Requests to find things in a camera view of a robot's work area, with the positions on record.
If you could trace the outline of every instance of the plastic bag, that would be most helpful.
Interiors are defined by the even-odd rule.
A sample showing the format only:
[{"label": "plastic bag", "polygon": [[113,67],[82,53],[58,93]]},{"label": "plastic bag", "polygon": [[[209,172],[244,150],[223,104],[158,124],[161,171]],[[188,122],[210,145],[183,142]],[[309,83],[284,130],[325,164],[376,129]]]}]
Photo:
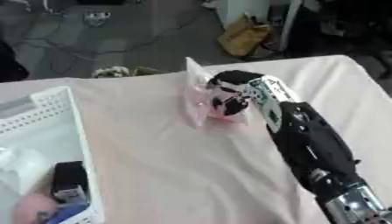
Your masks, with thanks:
[{"label": "plastic bag", "polygon": [[187,80],[185,87],[185,109],[192,122],[200,127],[208,117],[227,120],[234,123],[248,123],[248,110],[236,115],[223,115],[220,109],[212,107],[214,97],[224,95],[219,90],[207,89],[207,83],[214,74],[204,69],[191,58],[186,58]]},{"label": "plastic bag", "polygon": [[51,164],[36,150],[0,148],[0,184],[20,195],[34,190],[50,170]]}]

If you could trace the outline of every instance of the white table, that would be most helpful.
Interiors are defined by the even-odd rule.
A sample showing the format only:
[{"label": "white table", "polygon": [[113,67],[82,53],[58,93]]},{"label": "white table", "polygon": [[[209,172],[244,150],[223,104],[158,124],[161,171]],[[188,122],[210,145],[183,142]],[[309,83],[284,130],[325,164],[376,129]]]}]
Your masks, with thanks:
[{"label": "white table", "polygon": [[[343,136],[359,173],[392,205],[392,101],[343,56],[211,66],[284,80]],[[36,80],[0,85],[0,102],[70,86],[92,148],[106,223],[327,223],[292,177],[265,129],[184,115],[186,74],[106,80]]]}]

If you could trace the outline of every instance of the basket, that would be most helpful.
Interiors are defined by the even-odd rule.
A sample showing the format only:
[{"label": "basket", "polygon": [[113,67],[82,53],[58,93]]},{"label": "basket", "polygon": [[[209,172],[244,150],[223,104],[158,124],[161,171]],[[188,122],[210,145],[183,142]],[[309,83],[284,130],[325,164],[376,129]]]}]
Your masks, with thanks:
[{"label": "basket", "polygon": [[[90,205],[61,224],[104,222],[102,199],[88,142],[69,87],[51,88],[0,104],[0,147],[33,149],[45,157],[51,168],[58,162],[82,161],[88,178]],[[35,190],[25,189],[24,181],[2,183],[0,180],[1,223],[11,223],[12,208],[16,202]]]}]

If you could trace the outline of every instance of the pink plastic bag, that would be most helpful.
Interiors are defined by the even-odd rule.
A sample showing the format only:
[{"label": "pink plastic bag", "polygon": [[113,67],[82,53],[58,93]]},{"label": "pink plastic bag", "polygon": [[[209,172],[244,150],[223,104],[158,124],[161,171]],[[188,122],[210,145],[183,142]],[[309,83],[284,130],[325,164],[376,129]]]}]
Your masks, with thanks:
[{"label": "pink plastic bag", "polygon": [[214,74],[204,69],[191,58],[186,58],[187,79],[185,86],[185,109],[192,122],[203,126],[208,117],[214,117],[234,123],[248,123],[247,109],[236,115],[224,116],[211,106],[211,100],[222,94],[220,91],[206,89]]}]

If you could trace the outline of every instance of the blue object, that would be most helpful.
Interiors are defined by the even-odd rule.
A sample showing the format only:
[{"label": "blue object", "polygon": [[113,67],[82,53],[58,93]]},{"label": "blue object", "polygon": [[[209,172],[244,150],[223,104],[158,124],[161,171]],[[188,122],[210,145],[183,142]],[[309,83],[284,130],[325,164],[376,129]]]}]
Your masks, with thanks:
[{"label": "blue object", "polygon": [[79,214],[88,208],[87,204],[76,204],[70,205],[60,209],[52,218],[50,218],[45,224],[58,224],[65,221],[76,214]]}]

